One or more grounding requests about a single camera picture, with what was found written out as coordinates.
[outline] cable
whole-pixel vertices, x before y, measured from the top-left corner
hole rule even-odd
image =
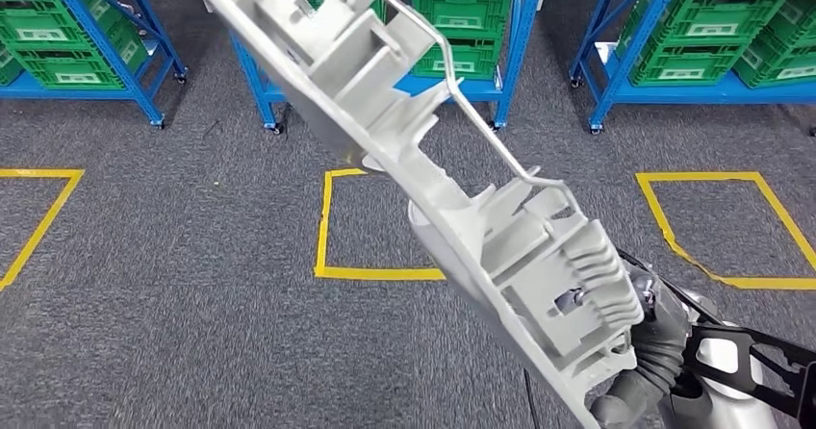
[[[527,371],[527,368],[524,369],[524,388],[527,389],[527,403],[530,404],[530,416],[533,418],[533,427],[535,429],[541,429],[541,420],[538,418],[538,410],[536,410],[532,384],[530,383],[530,373]]]

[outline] yellow tape square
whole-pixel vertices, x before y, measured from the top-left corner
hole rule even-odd
[[[364,174],[366,174],[366,171],[351,168],[326,171],[323,175],[323,206],[318,231],[318,254],[315,262],[315,276],[318,278],[392,282],[445,280],[445,276],[438,268],[366,268],[326,265],[326,251],[329,240],[329,214],[331,211],[332,184],[334,183],[334,179]]]
[[[57,199],[54,200],[51,208],[49,208],[48,212],[45,213],[45,217],[39,222],[37,229],[34,230],[34,233],[28,238],[28,241],[26,241],[23,249],[20,251],[17,257],[14,258],[9,270],[6,271],[3,278],[0,278],[0,290],[3,290],[3,288],[10,285],[14,279],[17,278],[17,274],[20,273],[20,270],[22,270],[23,266],[28,261],[28,258],[31,257],[31,253],[33,253],[34,249],[37,248],[42,236],[45,235],[45,232],[48,230],[51,222],[54,221],[54,218],[63,208],[65,201],[67,201],[68,196],[70,196],[70,194],[76,188],[76,185],[83,173],[85,173],[85,170],[83,169],[0,169],[0,178],[50,178],[68,180],[65,187],[63,187],[63,190],[57,196]]]
[[[788,233],[790,233],[794,242],[799,246],[805,259],[813,267],[813,270],[816,271],[816,252],[814,252],[813,246],[808,243],[802,231],[799,229],[799,226],[796,225],[796,222],[793,221],[790,214],[788,214],[779,202],[777,196],[768,186],[768,183],[765,182],[765,179],[758,172],[640,172],[635,174],[635,177],[644,195],[646,195],[646,201],[649,203],[651,212],[657,220],[657,225],[663,232],[663,238],[672,250],[681,258],[697,266],[712,279],[746,290],[816,290],[816,278],[812,277],[724,277],[713,273],[677,244],[675,233],[672,231],[669,220],[663,213],[663,209],[657,201],[657,195],[654,194],[654,190],[651,187],[651,183],[653,182],[746,181],[755,183],[759,191],[762,192],[762,196],[765,197],[768,204],[771,205],[771,208],[782,221]]]

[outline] green plastic crate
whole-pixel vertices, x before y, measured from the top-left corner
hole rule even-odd
[[[104,0],[89,5],[107,34],[124,16]],[[0,38],[18,50],[85,50],[93,41],[62,0],[0,0]]]
[[[629,73],[633,86],[714,86],[748,44],[672,46],[650,39]]]
[[[312,6],[312,9],[315,11],[323,4],[323,0],[306,0],[309,2],[309,5]],[[374,10],[374,13],[380,17],[380,20],[383,22],[385,21],[385,2],[383,0],[374,0],[371,4],[371,8]]]
[[[131,73],[135,73],[147,60],[147,48],[144,47],[139,31],[130,20],[123,20],[110,33],[108,39]]]
[[[816,44],[816,0],[785,1],[768,28],[785,45]]]
[[[816,81],[816,44],[785,46],[766,30],[734,64],[734,72],[749,88]]]
[[[500,39],[448,38],[453,49],[453,66],[456,77],[471,80],[492,80],[501,53]],[[434,45],[414,66],[417,76],[445,76],[442,49]]]
[[[621,32],[626,50],[651,0],[637,0]],[[751,42],[785,0],[672,0],[651,37],[671,45],[719,45]]]
[[[96,51],[13,51],[47,89],[122,89],[124,84]]]
[[[512,0],[411,0],[449,38],[502,39]]]
[[[23,67],[8,49],[0,44],[0,86],[8,86],[22,73]]]

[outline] gray plastic part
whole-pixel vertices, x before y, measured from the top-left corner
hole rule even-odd
[[[347,164],[391,176],[408,218],[447,280],[584,427],[590,388],[636,365],[628,344],[643,318],[600,223],[561,181],[525,170],[458,88],[450,46],[399,0],[383,24],[373,0],[209,0],[307,121]],[[411,96],[395,84],[434,44],[446,77]],[[470,197],[419,148],[452,98],[517,178]],[[579,292],[565,309],[565,294]]]

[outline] blue metal shelf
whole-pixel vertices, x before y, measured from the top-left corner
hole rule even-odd
[[[712,87],[634,87],[628,80],[663,8],[671,0],[652,0],[622,59],[612,52],[616,43],[595,42],[599,34],[635,0],[624,0],[612,12],[612,0],[599,0],[578,53],[570,68],[570,79],[577,87],[585,82],[596,100],[589,117],[589,129],[598,133],[603,119],[615,104],[813,104],[816,83],[801,83],[774,88],[748,88],[733,72]],[[590,59],[598,57],[603,66],[605,85],[601,87],[590,71]]]
[[[503,128],[507,125],[507,115],[513,100],[513,92],[519,79],[519,73],[522,70],[527,39],[530,30],[532,30],[537,6],[538,0],[513,0],[509,20],[510,38],[507,44],[507,58],[506,62],[499,66],[504,71],[501,72],[497,68],[497,77],[494,81],[466,80],[460,85],[465,96],[472,102],[496,102],[493,124],[497,128]],[[235,37],[232,37],[232,42],[250,89],[255,96],[264,127],[274,129],[277,126],[277,120],[270,104],[286,102],[286,97],[278,88],[266,81],[257,65]],[[442,81],[441,78],[421,78],[407,75],[396,87],[415,94],[438,84],[440,81]]]
[[[127,65],[118,56],[107,37],[96,26],[95,20],[85,9],[82,0],[63,1],[93,40],[102,56],[111,64],[116,75],[121,78],[125,88],[108,90],[46,89],[30,74],[23,73],[11,85],[0,87],[0,98],[133,100],[139,104],[150,119],[150,124],[163,126],[165,116],[154,102],[156,93],[171,68],[175,68],[176,78],[180,81],[184,81],[186,78],[187,68],[170,43],[169,36],[162,28],[147,0],[134,0],[135,4],[133,6],[139,11],[139,15],[134,15],[125,10],[116,0],[105,0],[151,36],[150,39],[145,40],[149,58],[134,73],[128,70]],[[147,68],[156,61],[161,62],[158,63],[158,71],[155,76],[151,81],[143,82],[142,79],[147,73]]]

